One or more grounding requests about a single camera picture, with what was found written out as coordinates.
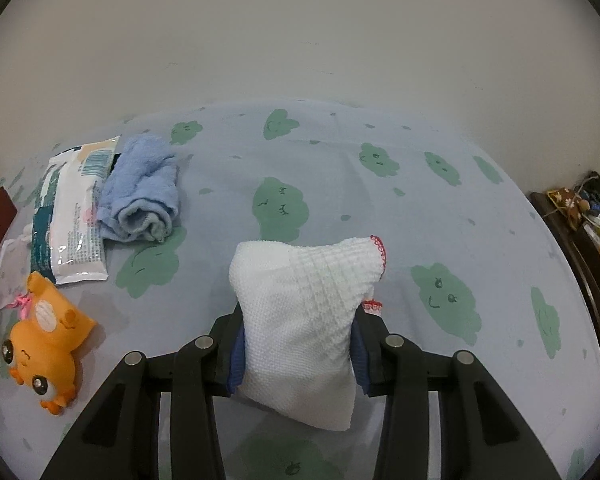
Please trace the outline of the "orange squishy animal toy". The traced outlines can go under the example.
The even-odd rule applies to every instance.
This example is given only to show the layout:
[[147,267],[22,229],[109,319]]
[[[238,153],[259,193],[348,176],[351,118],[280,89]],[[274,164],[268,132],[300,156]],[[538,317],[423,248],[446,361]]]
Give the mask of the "orange squishy animal toy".
[[78,393],[74,352],[97,322],[41,273],[31,273],[26,286],[17,299],[20,320],[3,341],[1,356],[14,382],[29,387],[43,410],[59,415]]

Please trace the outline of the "wet wipes packet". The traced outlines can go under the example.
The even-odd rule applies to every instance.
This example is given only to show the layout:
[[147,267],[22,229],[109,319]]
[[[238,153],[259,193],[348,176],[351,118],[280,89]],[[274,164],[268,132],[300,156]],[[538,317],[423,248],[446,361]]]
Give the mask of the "wet wipes packet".
[[57,286],[108,278],[97,203],[118,142],[74,146],[48,162],[34,203],[30,267]]

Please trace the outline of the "white knitted cloth pouch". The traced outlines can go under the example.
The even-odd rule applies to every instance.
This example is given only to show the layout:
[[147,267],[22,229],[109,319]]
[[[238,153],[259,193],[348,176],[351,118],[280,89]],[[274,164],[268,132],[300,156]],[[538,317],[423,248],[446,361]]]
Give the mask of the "white knitted cloth pouch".
[[239,244],[228,277],[245,326],[240,393],[302,424],[348,430],[352,323],[358,307],[378,305],[373,292],[386,265],[377,236],[315,247]]

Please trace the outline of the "light blue towel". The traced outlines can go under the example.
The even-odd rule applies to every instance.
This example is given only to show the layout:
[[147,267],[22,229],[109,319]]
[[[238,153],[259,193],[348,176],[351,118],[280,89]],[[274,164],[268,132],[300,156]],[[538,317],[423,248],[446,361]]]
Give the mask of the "light blue towel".
[[96,219],[105,240],[163,243],[180,213],[178,163],[162,136],[129,138],[105,181]]

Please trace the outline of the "blue green cloud tablecloth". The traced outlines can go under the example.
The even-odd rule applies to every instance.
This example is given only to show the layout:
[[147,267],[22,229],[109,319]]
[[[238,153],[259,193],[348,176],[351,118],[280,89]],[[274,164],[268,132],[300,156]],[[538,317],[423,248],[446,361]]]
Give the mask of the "blue green cloud tablecloth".
[[[224,104],[131,117],[8,150],[0,182],[33,217],[50,158],[141,133],[178,162],[180,229],[159,247],[111,244],[109,276],[66,288],[97,326],[76,402],[52,415],[0,357],[0,455],[36,479],[122,359],[178,350],[233,310],[238,244],[299,246],[375,235],[387,249],[376,286],[388,327],[423,349],[475,353],[565,479],[600,455],[600,348],[556,240],[515,182],[477,145],[420,117],[306,101]],[[0,347],[17,321],[0,311]]]

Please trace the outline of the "cluttered dark side shelf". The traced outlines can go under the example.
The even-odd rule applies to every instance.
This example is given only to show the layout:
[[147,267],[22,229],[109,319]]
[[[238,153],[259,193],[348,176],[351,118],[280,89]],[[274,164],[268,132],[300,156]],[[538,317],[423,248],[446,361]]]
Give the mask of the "cluttered dark side shelf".
[[572,188],[531,192],[528,200],[577,279],[600,345],[600,173]]

